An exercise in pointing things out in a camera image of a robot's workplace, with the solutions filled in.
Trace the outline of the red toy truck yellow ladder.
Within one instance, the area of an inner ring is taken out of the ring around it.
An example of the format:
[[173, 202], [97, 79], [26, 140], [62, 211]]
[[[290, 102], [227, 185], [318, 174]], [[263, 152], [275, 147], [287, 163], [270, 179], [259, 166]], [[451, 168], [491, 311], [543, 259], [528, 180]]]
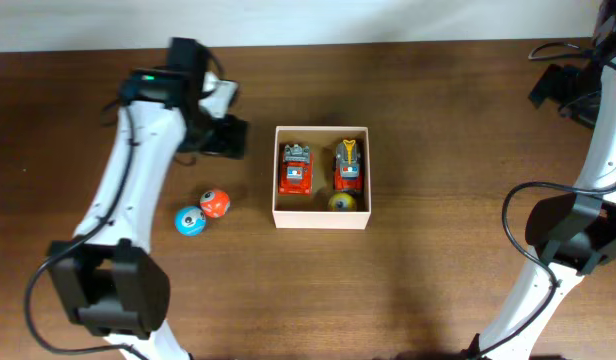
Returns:
[[363, 162], [355, 139], [343, 139], [336, 147], [334, 158], [334, 189], [360, 194], [363, 191]]

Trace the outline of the white cardboard box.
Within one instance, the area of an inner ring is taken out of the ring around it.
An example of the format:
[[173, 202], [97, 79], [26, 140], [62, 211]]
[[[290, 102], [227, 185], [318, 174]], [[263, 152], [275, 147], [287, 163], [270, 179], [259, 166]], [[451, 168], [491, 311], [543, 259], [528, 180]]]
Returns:
[[[362, 192], [356, 196], [355, 212], [328, 209], [335, 193], [335, 150], [344, 139], [359, 144], [362, 160]], [[286, 145], [308, 146], [313, 155], [312, 193], [283, 195], [279, 192], [281, 162]], [[372, 185], [369, 131], [366, 127], [346, 126], [278, 126], [275, 130], [273, 160], [272, 215], [279, 229], [363, 230], [372, 214]]]

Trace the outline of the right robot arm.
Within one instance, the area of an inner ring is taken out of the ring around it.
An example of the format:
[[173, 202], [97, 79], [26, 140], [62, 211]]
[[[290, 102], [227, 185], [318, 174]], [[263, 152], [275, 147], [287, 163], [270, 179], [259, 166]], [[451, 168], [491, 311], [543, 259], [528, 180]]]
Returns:
[[551, 100], [561, 116], [592, 130], [582, 170], [572, 186], [519, 184], [502, 204], [503, 226], [514, 195], [531, 188], [557, 196], [539, 201], [525, 241], [511, 243], [526, 259], [499, 315], [476, 334], [465, 359], [528, 359], [568, 293], [601, 265], [616, 259], [616, 0], [599, 8], [589, 48], [561, 43], [529, 95], [535, 107]]

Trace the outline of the red toy fire truck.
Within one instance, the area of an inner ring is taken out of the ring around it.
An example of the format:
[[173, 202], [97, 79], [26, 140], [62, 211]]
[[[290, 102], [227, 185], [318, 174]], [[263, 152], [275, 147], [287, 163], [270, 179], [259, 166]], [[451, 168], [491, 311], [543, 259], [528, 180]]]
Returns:
[[313, 154], [309, 146], [286, 144], [283, 148], [278, 192], [281, 195], [311, 195]]

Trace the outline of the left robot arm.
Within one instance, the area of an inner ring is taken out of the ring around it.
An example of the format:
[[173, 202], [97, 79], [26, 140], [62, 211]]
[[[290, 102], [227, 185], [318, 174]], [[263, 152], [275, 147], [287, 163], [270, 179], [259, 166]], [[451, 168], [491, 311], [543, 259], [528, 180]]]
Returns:
[[92, 204], [33, 276], [49, 273], [68, 320], [127, 359], [191, 356], [166, 320], [170, 281], [150, 256], [150, 236], [176, 154], [245, 153], [248, 124], [228, 112], [238, 84], [223, 75], [207, 47], [181, 37], [165, 64], [131, 72], [113, 102], [116, 138]]

